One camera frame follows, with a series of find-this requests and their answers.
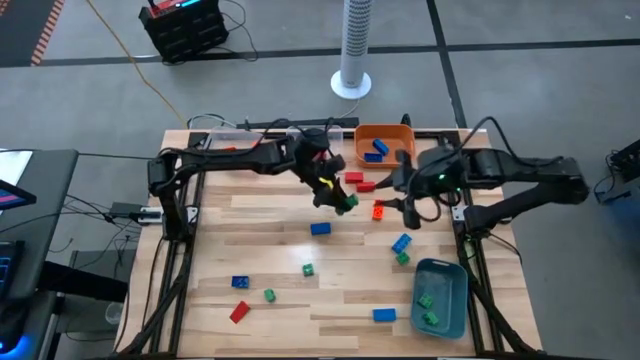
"red lego brick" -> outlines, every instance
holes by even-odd
[[[384,207],[382,206],[374,206],[373,207],[373,220],[380,221],[384,217]]]
[[[356,184],[356,190],[358,192],[373,192],[376,189],[376,183],[373,181],[365,181]]]
[[[236,309],[233,310],[233,312],[231,313],[231,316],[229,316],[229,318],[231,319],[231,321],[233,321],[234,323],[238,323],[240,320],[242,320],[242,318],[247,315],[247,313],[249,312],[251,308],[249,307],[249,305],[247,305],[246,302],[244,301],[240,301],[240,304],[238,304],[238,306],[236,306]]]
[[[344,182],[347,184],[356,184],[364,181],[364,174],[356,171],[348,171],[344,175]]]

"orange bin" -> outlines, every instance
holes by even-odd
[[[413,130],[407,125],[360,125],[356,128],[353,138],[356,144],[356,160],[363,168],[394,168],[398,166],[396,150],[404,149],[411,157],[415,153]],[[364,153],[378,153],[378,150],[373,147],[375,139],[382,140],[389,147],[389,153],[381,163],[364,161]]]

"blue plastic tray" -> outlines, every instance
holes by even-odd
[[[466,324],[468,289],[467,272],[460,265],[437,259],[420,260],[413,281],[411,324],[426,334],[461,338]],[[425,294],[433,299],[429,309],[418,305],[418,300]],[[427,324],[423,318],[429,311],[438,317],[435,326]]]

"orange striped tape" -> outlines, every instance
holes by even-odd
[[[56,0],[51,7],[51,11],[49,12],[49,17],[47,18],[47,22],[44,24],[44,28],[42,29],[42,33],[40,34],[40,39],[38,40],[38,44],[36,48],[33,49],[33,55],[31,56],[31,66],[38,66],[42,62],[42,58],[44,58],[44,53],[47,51],[47,45],[49,44],[49,40],[51,40],[51,36],[53,35],[53,31],[56,28],[56,23],[58,23],[58,18],[62,13],[62,7],[64,6],[64,0]]]

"black stand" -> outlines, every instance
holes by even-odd
[[[124,302],[127,283],[45,261],[38,289]]]

